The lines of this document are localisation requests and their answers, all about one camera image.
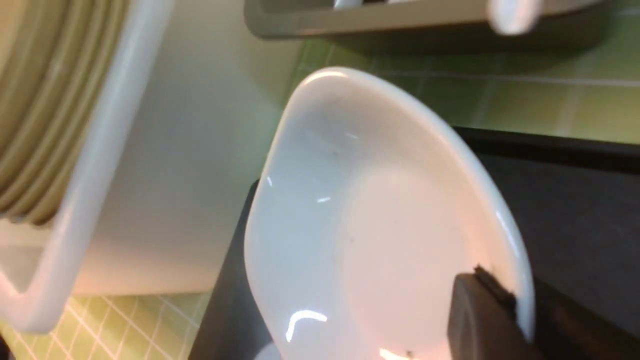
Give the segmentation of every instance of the white bowl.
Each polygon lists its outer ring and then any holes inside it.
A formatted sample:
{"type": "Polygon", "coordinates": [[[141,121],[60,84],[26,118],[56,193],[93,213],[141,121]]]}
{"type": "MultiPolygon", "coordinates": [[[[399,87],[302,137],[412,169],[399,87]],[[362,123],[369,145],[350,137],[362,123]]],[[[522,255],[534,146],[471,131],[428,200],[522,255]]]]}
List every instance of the white bowl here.
{"type": "Polygon", "coordinates": [[[476,265],[532,339],[527,253],[486,170],[438,115],[356,70],[315,72],[291,97],[245,261],[284,359],[450,359],[453,280],[476,265]]]}

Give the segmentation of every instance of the green tile wall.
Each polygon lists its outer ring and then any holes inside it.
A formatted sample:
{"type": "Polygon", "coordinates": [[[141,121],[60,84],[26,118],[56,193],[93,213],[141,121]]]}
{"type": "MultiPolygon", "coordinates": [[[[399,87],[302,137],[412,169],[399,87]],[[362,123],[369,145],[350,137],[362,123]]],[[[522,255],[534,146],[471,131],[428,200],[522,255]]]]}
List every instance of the green tile wall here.
{"type": "Polygon", "coordinates": [[[187,359],[210,293],[74,297],[46,336],[0,332],[16,359],[187,359]]]}
{"type": "Polygon", "coordinates": [[[640,143],[640,0],[612,37],[580,53],[367,56],[305,44],[294,85],[325,66],[360,69],[416,96],[451,124],[640,143]]]}
{"type": "MultiPolygon", "coordinates": [[[[363,56],[305,44],[293,88],[329,65],[400,86],[451,124],[640,143],[640,0],[627,0],[612,38],[567,54],[363,56]]],[[[186,359],[210,293],[74,297],[47,336],[0,332],[18,360],[186,359]]]]}

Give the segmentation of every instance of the white dish rack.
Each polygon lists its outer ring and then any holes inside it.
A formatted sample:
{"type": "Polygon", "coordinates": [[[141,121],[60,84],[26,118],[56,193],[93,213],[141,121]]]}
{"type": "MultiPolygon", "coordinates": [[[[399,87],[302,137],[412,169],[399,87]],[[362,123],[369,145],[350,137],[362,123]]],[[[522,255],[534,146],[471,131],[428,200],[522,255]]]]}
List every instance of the white dish rack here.
{"type": "MultiPolygon", "coordinates": [[[[127,293],[76,283],[173,9],[132,0],[90,131],[52,229],[0,221],[0,315],[17,331],[47,332],[75,293],[127,293]]],[[[117,265],[117,258],[104,255],[117,265]]],[[[175,287],[171,281],[167,290],[175,287]]]]}

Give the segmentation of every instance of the green tile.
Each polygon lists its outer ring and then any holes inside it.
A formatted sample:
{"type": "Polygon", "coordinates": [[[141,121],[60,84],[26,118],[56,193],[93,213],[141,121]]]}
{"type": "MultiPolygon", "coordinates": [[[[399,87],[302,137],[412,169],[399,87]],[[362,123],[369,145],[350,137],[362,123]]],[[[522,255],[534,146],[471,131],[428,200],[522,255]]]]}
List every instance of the green tile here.
{"type": "Polygon", "coordinates": [[[329,66],[344,66],[353,69],[369,70],[372,56],[357,53],[344,47],[335,46],[329,59],[329,66]]]}
{"type": "Polygon", "coordinates": [[[552,135],[568,92],[568,85],[498,81],[482,127],[552,135]]]}
{"type": "Polygon", "coordinates": [[[204,316],[205,311],[207,311],[207,305],[209,305],[209,300],[211,299],[211,291],[204,294],[204,299],[200,303],[200,307],[196,310],[196,314],[193,317],[197,322],[202,321],[202,317],[204,316]]]}
{"type": "Polygon", "coordinates": [[[15,356],[16,360],[29,360],[31,359],[31,354],[29,354],[29,350],[24,346],[24,343],[21,341],[17,341],[15,345],[12,347],[11,352],[13,356],[15,356]]]}
{"type": "Polygon", "coordinates": [[[107,350],[104,350],[102,346],[99,344],[95,345],[95,349],[93,350],[93,354],[91,355],[90,360],[111,360],[112,357],[109,355],[107,350]]]}
{"type": "Polygon", "coordinates": [[[9,348],[15,346],[15,343],[19,341],[18,336],[13,330],[3,331],[2,337],[4,338],[4,342],[9,345],[9,348]]]}
{"type": "Polygon", "coordinates": [[[47,357],[52,341],[50,336],[39,336],[38,339],[36,339],[31,349],[37,359],[44,360],[47,357]]]}
{"type": "Polygon", "coordinates": [[[296,70],[296,72],[293,75],[293,79],[291,79],[291,82],[290,82],[290,85],[289,85],[289,90],[287,91],[287,95],[285,96],[285,98],[286,98],[285,101],[284,101],[284,105],[285,106],[289,102],[289,98],[291,97],[293,92],[296,90],[298,85],[300,85],[300,83],[307,76],[309,76],[309,74],[311,74],[311,71],[309,71],[309,70],[305,70],[305,69],[296,70]]]}
{"type": "Polygon", "coordinates": [[[188,329],[189,322],[170,307],[166,307],[161,314],[160,324],[153,342],[169,356],[176,359],[180,355],[188,329]]]}
{"type": "Polygon", "coordinates": [[[637,8],[640,6],[640,0],[624,0],[622,6],[623,8],[637,8]]]}
{"type": "Polygon", "coordinates": [[[589,86],[579,104],[572,136],[640,143],[640,88],[589,86]]]}
{"type": "Polygon", "coordinates": [[[124,333],[129,326],[129,322],[116,311],[110,311],[104,320],[104,325],[100,330],[100,340],[112,354],[118,351],[118,347],[124,339],[124,333]]]}
{"type": "Polygon", "coordinates": [[[427,56],[379,55],[375,57],[373,72],[415,72],[426,70],[429,58],[427,56]]]}
{"type": "Polygon", "coordinates": [[[302,64],[310,69],[325,67],[331,46],[332,44],[327,40],[307,40],[302,53],[302,64]]]}
{"type": "Polygon", "coordinates": [[[156,347],[151,347],[149,350],[149,354],[146,357],[146,360],[167,360],[169,357],[166,357],[160,350],[156,347]]]}
{"type": "Polygon", "coordinates": [[[497,54],[434,56],[431,71],[475,75],[493,74],[497,59],[497,54]]]}
{"type": "Polygon", "coordinates": [[[125,316],[131,317],[133,309],[136,307],[135,296],[118,296],[113,298],[113,305],[125,316]]]}
{"type": "Polygon", "coordinates": [[[38,339],[38,337],[39,337],[39,336],[38,336],[38,335],[36,335],[36,334],[30,334],[30,333],[28,333],[28,332],[23,332],[23,333],[21,334],[21,336],[22,336],[22,341],[23,341],[23,342],[24,342],[24,344],[25,344],[27,347],[29,347],[29,348],[31,348],[31,347],[33,346],[33,344],[35,344],[35,343],[36,343],[36,340],[37,340],[37,339],[38,339]]]}
{"type": "Polygon", "coordinates": [[[109,304],[100,297],[92,298],[89,302],[83,321],[94,333],[97,334],[100,330],[109,307],[109,304]]]}
{"type": "Polygon", "coordinates": [[[95,338],[90,332],[82,328],[78,332],[76,340],[71,347],[71,357],[74,359],[88,359],[91,354],[91,350],[93,349],[93,344],[95,344],[95,338]]]}
{"type": "Polygon", "coordinates": [[[163,295],[162,298],[180,309],[189,318],[193,318],[198,309],[202,294],[163,295]]]}
{"type": "Polygon", "coordinates": [[[122,347],[120,348],[119,359],[138,360],[143,359],[149,349],[149,340],[145,338],[139,331],[130,327],[124,337],[122,347]]]}
{"type": "Polygon", "coordinates": [[[151,338],[159,321],[159,309],[148,307],[141,301],[138,303],[131,320],[140,328],[143,334],[151,338]]]}
{"type": "Polygon", "coordinates": [[[506,55],[499,74],[574,78],[583,53],[514,53],[506,55]]]}
{"type": "Polygon", "coordinates": [[[187,329],[187,334],[184,336],[184,346],[186,349],[193,348],[193,343],[196,341],[196,336],[198,335],[198,329],[190,326],[187,329]]]}
{"type": "Polygon", "coordinates": [[[467,126],[473,120],[486,84],[478,79],[428,78],[419,99],[446,122],[467,126]]]}
{"type": "Polygon", "coordinates": [[[78,330],[78,327],[80,326],[82,325],[80,325],[76,317],[67,311],[62,316],[60,324],[55,330],[54,335],[62,346],[69,350],[71,348],[71,343],[74,340],[74,336],[76,335],[76,330],[78,330]]]}
{"type": "Polygon", "coordinates": [[[159,313],[160,309],[164,306],[162,300],[157,296],[143,296],[138,298],[138,307],[144,307],[151,312],[159,313]]]}
{"type": "Polygon", "coordinates": [[[640,81],[640,18],[618,17],[613,36],[596,52],[589,77],[640,81]]]}
{"type": "Polygon", "coordinates": [[[65,351],[57,342],[53,341],[53,343],[51,343],[51,350],[49,351],[49,357],[47,357],[47,360],[60,360],[66,358],[67,355],[65,351]]]}
{"type": "Polygon", "coordinates": [[[415,76],[394,76],[387,75],[381,76],[384,80],[394,84],[395,86],[403,89],[409,94],[416,95],[418,92],[418,88],[420,87],[420,78],[415,76]]]}

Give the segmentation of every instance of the beige plate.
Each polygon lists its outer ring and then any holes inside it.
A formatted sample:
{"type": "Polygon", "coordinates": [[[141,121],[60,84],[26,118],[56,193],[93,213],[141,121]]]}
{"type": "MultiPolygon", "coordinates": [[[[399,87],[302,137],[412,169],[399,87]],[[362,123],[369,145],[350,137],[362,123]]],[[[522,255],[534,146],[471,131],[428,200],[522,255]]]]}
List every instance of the beige plate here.
{"type": "MultiPolygon", "coordinates": [[[[96,98],[100,94],[102,89],[103,80],[111,64],[115,47],[120,39],[120,30],[122,28],[123,19],[126,11],[126,0],[112,0],[111,8],[109,10],[109,20],[107,22],[107,28],[105,30],[102,41],[100,41],[100,50],[96,63],[92,67],[92,72],[89,75],[88,86],[84,90],[83,97],[78,103],[78,108],[74,112],[81,116],[81,126],[77,129],[66,129],[67,133],[73,133],[74,136],[68,144],[60,143],[60,145],[71,150],[66,152],[62,160],[63,164],[58,163],[53,169],[57,171],[51,172],[51,174],[39,174],[38,179],[33,183],[23,197],[20,198],[16,205],[22,202],[22,199],[35,199],[37,203],[35,207],[28,206],[24,208],[27,210],[26,218],[24,221],[32,222],[34,224],[42,224],[48,221],[52,217],[60,206],[62,197],[67,189],[67,183],[75,167],[77,157],[84,145],[84,137],[86,130],[89,128],[91,115],[93,112],[93,105],[96,98]],[[53,182],[51,182],[51,176],[55,175],[53,182]]],[[[49,164],[52,159],[49,159],[45,168],[49,168],[49,164]]]]}
{"type": "MultiPolygon", "coordinates": [[[[49,157],[63,156],[64,149],[61,150],[61,146],[57,145],[63,136],[65,128],[77,127],[77,125],[71,123],[71,118],[73,117],[72,112],[75,104],[77,104],[80,96],[82,96],[89,71],[98,53],[96,49],[104,30],[108,1],[109,0],[95,1],[89,20],[89,27],[86,30],[86,36],[83,40],[83,46],[79,59],[74,67],[71,81],[64,90],[63,97],[55,111],[55,115],[50,121],[43,138],[36,145],[34,153],[27,160],[27,163],[22,167],[13,182],[0,192],[0,211],[5,212],[10,205],[18,200],[29,185],[35,181],[38,172],[43,170],[49,157]]],[[[78,118],[79,116],[75,116],[73,119],[77,122],[79,121],[78,118]]]]}
{"type": "Polygon", "coordinates": [[[31,0],[0,82],[0,153],[34,98],[56,45],[68,0],[31,0]]]}
{"type": "Polygon", "coordinates": [[[28,0],[0,2],[0,78],[4,65],[13,52],[13,45],[25,19],[28,0]]]}
{"type": "Polygon", "coordinates": [[[71,0],[49,70],[9,146],[0,154],[0,189],[17,176],[47,129],[73,73],[86,34],[91,1],[71,0]]]}

